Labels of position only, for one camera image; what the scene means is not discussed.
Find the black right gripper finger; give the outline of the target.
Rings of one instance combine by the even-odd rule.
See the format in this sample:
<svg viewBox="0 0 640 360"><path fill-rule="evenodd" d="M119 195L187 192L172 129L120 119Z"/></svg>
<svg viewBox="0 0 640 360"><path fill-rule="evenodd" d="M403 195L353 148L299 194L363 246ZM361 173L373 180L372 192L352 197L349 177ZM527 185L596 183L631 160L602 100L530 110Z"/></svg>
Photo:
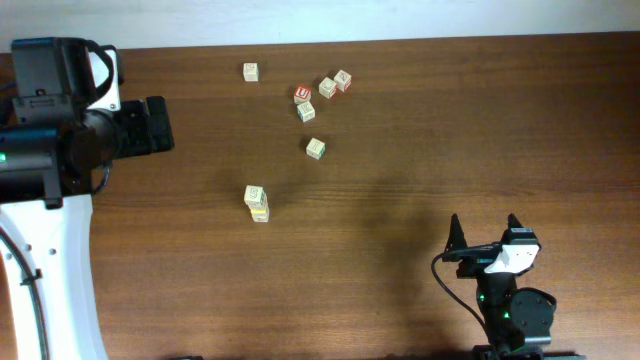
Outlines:
<svg viewBox="0 0 640 360"><path fill-rule="evenodd" d="M446 250L463 250L468 247L459 217L456 213L451 216L449 236Z"/></svg>
<svg viewBox="0 0 640 360"><path fill-rule="evenodd" d="M507 217L507 228L505 229L503 238L516 238L523 234L524 227L517 219L517 217L511 213Z"/></svg>

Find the wooden J letter block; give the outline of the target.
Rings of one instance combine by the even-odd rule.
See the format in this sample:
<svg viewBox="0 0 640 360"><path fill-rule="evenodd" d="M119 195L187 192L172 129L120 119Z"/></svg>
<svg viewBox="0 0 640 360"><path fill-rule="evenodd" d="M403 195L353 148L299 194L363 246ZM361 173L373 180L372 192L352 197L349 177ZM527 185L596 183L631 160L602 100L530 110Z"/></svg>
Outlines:
<svg viewBox="0 0 640 360"><path fill-rule="evenodd" d="M267 195L263 187L247 185L244 193L244 202L252 210L263 210L267 207Z"/></svg>

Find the wooden I letter block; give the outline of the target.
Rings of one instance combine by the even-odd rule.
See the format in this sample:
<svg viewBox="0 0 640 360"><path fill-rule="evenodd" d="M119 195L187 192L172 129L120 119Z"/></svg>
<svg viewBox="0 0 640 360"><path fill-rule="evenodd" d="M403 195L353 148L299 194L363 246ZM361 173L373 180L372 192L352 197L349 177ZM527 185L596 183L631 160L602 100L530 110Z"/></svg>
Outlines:
<svg viewBox="0 0 640 360"><path fill-rule="evenodd" d="M251 209L251 217L254 222L268 222L270 210L268 207L264 209Z"/></svg>

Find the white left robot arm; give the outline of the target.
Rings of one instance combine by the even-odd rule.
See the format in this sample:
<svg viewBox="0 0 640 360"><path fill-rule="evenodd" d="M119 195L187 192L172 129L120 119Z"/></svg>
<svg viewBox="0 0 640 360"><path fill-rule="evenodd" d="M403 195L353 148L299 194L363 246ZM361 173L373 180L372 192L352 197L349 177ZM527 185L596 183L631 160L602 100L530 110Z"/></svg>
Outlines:
<svg viewBox="0 0 640 360"><path fill-rule="evenodd" d="M120 55L82 38L11 45L1 105L1 257L22 359L103 359L90 263L93 198L116 160L170 151L165 100L124 101Z"/></svg>

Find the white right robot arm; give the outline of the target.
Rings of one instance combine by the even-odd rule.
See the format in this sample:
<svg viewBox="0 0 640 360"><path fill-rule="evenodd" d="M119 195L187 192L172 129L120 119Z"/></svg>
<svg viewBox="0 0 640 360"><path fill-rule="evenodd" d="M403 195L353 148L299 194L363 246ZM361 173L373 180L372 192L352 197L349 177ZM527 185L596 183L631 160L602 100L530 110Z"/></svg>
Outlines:
<svg viewBox="0 0 640 360"><path fill-rule="evenodd" d="M479 321L486 345L472 349L476 359L542 359L542 348L551 343L550 328L557 300L535 288L520 288L517 278L534 267L541 250L534 231L515 215L507 217L507 228L497 242L467 244L457 215L451 216L449 236L439 259L458 265L456 277L476 282L473 310L458 301Z"/></svg>

